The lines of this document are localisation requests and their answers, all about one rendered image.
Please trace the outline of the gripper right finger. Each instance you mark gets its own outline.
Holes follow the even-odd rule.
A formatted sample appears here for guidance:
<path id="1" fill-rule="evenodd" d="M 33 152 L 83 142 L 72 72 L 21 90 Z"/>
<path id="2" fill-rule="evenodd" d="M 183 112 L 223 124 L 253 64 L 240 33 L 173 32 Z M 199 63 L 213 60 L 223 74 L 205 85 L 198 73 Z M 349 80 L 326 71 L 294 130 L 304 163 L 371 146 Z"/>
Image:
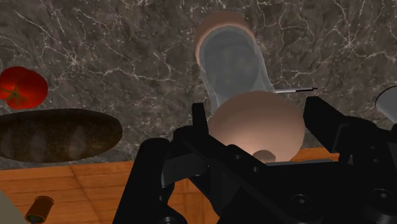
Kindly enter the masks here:
<path id="1" fill-rule="evenodd" d="M 358 184 L 361 214 L 374 224 L 397 224 L 397 153 L 390 146 L 391 132 L 343 115 L 318 96 L 306 98 L 303 117 L 310 133 L 354 169 L 350 179 Z"/>

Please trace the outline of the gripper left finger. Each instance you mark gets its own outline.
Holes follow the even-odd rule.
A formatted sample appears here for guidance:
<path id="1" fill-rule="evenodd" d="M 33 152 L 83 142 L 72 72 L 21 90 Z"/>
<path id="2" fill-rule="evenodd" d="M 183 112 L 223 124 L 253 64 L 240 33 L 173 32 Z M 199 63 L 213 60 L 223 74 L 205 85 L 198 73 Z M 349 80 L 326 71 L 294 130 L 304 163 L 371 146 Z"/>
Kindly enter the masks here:
<path id="1" fill-rule="evenodd" d="M 171 141 L 145 140 L 139 148 L 112 224 L 188 224 L 168 205 L 177 181 L 189 179 L 209 199 L 217 224 L 261 224 L 265 206 L 244 189 L 261 162 L 209 135 L 204 105 L 192 105 L 192 125 L 174 131 Z"/>

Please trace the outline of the grey round cup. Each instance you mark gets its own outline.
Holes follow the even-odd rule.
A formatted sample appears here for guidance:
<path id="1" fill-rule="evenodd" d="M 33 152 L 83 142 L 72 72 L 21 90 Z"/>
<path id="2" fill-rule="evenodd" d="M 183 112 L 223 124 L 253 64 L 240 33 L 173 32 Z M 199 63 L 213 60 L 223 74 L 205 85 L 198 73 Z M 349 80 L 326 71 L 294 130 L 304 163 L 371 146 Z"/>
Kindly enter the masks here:
<path id="1" fill-rule="evenodd" d="M 397 123 L 397 85 L 386 88 L 376 98 L 375 106 L 393 123 Z"/>

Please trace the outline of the wooden cabinet with brass knob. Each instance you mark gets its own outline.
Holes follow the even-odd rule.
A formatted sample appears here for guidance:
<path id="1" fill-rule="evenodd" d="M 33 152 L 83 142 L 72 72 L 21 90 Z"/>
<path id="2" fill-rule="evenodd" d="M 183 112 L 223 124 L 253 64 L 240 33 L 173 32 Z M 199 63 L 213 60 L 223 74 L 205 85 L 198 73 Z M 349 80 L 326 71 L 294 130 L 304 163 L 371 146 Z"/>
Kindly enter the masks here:
<path id="1" fill-rule="evenodd" d="M 339 154 L 325 148 L 302 149 L 293 162 L 332 159 Z M 133 162 L 67 165 L 0 171 L 0 190 L 23 213 L 34 199 L 54 199 L 44 224 L 112 224 Z M 209 201 L 188 179 L 178 181 L 169 205 L 188 224 L 215 224 L 219 217 Z"/>

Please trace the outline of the dark brown bread loaf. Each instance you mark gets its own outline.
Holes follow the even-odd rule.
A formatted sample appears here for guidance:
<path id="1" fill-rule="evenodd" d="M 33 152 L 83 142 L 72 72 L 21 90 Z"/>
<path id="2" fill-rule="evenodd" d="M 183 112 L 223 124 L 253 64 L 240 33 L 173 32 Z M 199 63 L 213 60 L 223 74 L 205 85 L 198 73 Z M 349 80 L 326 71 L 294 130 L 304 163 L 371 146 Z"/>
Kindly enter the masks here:
<path id="1" fill-rule="evenodd" d="M 118 144 L 120 121 L 86 109 L 48 109 L 0 116 L 0 157 L 28 163 L 71 162 Z"/>

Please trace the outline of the pale pink egg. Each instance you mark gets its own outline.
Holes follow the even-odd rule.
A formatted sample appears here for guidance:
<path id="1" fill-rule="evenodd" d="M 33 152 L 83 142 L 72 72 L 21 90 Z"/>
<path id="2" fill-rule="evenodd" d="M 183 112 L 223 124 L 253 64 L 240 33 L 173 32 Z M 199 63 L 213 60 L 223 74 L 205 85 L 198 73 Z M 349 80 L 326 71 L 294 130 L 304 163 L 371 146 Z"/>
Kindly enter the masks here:
<path id="1" fill-rule="evenodd" d="M 209 134 L 262 162 L 286 162 L 300 150 L 305 125 L 301 109 L 272 92 L 254 91 L 224 102 L 208 121 Z"/>

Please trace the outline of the grey translucent glass cup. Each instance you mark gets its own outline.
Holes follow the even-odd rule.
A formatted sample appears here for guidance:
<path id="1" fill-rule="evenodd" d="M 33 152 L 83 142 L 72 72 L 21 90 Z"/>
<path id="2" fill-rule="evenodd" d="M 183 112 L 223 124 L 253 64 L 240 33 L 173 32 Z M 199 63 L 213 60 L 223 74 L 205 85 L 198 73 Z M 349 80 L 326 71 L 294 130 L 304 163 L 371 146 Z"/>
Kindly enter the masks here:
<path id="1" fill-rule="evenodd" d="M 212 112 L 241 93 L 275 92 L 260 47 L 240 13 L 205 17 L 196 28 L 195 58 Z"/>

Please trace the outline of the red tomato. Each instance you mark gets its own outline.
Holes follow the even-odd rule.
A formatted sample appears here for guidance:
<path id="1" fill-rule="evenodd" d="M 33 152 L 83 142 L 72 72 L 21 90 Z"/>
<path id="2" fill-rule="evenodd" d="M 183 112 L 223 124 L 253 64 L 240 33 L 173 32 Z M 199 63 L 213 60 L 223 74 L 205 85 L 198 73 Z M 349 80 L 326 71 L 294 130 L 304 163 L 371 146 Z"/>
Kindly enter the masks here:
<path id="1" fill-rule="evenodd" d="M 11 109 L 32 109 L 48 95 L 48 84 L 37 72 L 15 66 L 0 74 L 0 100 Z"/>

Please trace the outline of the black-handled silver knife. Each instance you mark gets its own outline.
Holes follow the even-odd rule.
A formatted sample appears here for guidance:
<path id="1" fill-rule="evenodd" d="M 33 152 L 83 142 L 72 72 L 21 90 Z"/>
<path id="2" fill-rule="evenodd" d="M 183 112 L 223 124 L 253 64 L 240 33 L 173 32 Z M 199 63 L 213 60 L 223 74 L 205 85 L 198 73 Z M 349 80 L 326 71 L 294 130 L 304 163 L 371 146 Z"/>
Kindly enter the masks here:
<path id="1" fill-rule="evenodd" d="M 284 93 L 293 93 L 293 92 L 311 92 L 317 90 L 316 87 L 305 87 L 305 88 L 284 88 L 284 89 L 277 89 L 275 93 L 277 94 L 284 94 Z"/>

